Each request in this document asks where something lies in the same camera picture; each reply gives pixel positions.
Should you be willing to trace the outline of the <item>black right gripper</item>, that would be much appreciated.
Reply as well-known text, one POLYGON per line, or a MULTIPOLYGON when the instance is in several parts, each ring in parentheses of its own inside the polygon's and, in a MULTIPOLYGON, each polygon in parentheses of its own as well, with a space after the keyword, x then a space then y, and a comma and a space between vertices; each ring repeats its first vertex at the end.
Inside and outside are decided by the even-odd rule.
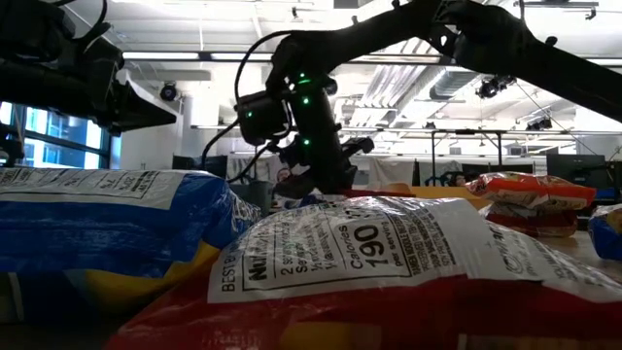
POLYGON ((369 154, 374 142, 369 137, 354 137, 344 143, 336 133, 327 140, 312 139, 297 134, 293 142, 279 149, 279 159, 290 167, 308 166, 301 174, 294 174, 277 183, 274 192, 278 195, 302 199, 316 188, 324 194, 340 194, 352 189, 358 167, 352 165, 350 157, 356 153, 369 154))

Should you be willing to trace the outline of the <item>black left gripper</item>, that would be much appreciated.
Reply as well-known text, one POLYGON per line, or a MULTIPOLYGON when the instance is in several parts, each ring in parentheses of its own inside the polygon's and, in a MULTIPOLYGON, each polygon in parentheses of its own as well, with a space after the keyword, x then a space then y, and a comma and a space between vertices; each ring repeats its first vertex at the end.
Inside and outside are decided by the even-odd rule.
POLYGON ((144 88, 117 81, 124 66, 118 47, 101 37, 76 39, 73 44, 74 71, 83 83, 74 98, 73 116, 90 120, 113 136, 176 121, 176 113, 144 88))

